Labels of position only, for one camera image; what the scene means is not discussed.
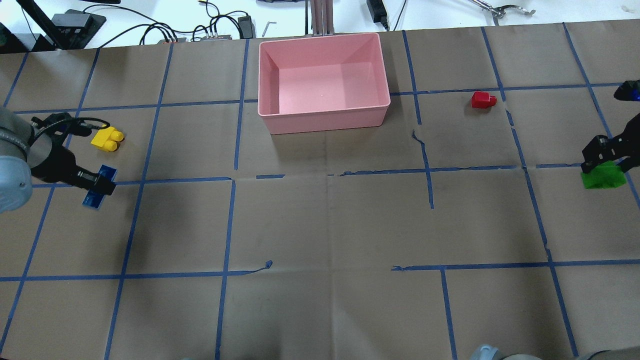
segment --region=red toy block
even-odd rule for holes
[[[471,107],[476,109],[487,109],[498,102],[495,96],[489,95],[488,92],[476,91],[471,97]]]

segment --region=metal stand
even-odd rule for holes
[[[333,35],[333,0],[311,0],[314,36]]]
[[[53,45],[58,49],[84,49],[89,40],[98,32],[98,29],[107,21],[107,18],[95,14],[83,14],[77,10],[67,10],[63,15],[56,15],[63,22],[65,16],[86,16],[86,22],[82,26],[56,25],[47,17],[34,0],[16,0],[26,13],[42,28]]]

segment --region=power adapter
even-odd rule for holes
[[[240,38],[255,38],[255,26],[249,15],[239,17],[238,25],[240,25]]]
[[[379,22],[387,31],[389,31],[387,9],[385,9],[385,5],[382,3],[382,0],[367,0],[367,7],[371,13],[373,22]]]

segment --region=toy building block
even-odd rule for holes
[[[471,107],[476,109],[487,109],[498,102],[495,96],[489,95],[488,92],[476,91],[471,97]]]
[[[116,151],[120,142],[124,140],[124,134],[113,126],[100,129],[91,140],[91,144],[102,151]]]
[[[625,173],[613,161],[602,163],[588,174],[581,173],[580,175],[585,189],[619,188],[627,183]]]

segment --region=metal clamp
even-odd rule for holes
[[[487,3],[486,1],[483,1],[483,0],[469,0],[469,1],[473,4],[480,6],[482,9],[491,12],[491,16],[493,17],[493,23],[496,26],[499,25],[498,19],[502,19],[507,14],[507,12],[505,11],[507,9],[516,9],[519,12],[522,12],[522,14],[526,16],[531,16],[536,13],[536,10],[529,11],[523,8],[522,6],[518,6],[518,5],[504,5],[504,6],[498,6],[494,8],[490,3]]]

